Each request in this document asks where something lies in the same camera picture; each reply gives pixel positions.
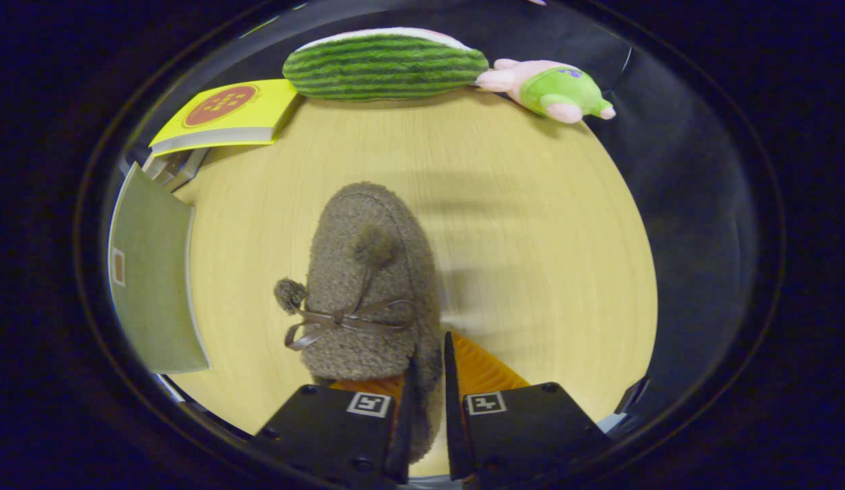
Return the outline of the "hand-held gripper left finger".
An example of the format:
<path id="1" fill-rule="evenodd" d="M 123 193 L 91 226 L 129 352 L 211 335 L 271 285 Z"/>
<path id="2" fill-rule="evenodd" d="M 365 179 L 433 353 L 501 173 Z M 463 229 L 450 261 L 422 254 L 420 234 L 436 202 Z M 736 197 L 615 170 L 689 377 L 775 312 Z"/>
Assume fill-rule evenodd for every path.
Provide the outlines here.
<path id="1" fill-rule="evenodd" d="M 252 448 L 326 486 L 400 486 L 409 481 L 414 361 L 400 397 L 303 385 L 249 440 Z"/>

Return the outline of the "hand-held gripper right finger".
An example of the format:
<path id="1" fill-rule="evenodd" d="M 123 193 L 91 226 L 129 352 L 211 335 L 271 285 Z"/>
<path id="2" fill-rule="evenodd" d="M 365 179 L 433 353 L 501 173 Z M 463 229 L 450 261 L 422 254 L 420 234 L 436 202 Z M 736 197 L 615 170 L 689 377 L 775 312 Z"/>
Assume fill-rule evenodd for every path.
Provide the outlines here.
<path id="1" fill-rule="evenodd" d="M 447 332 L 444 369 L 451 480 L 570 480 L 610 445 L 557 382 L 529 384 L 459 333 Z"/>

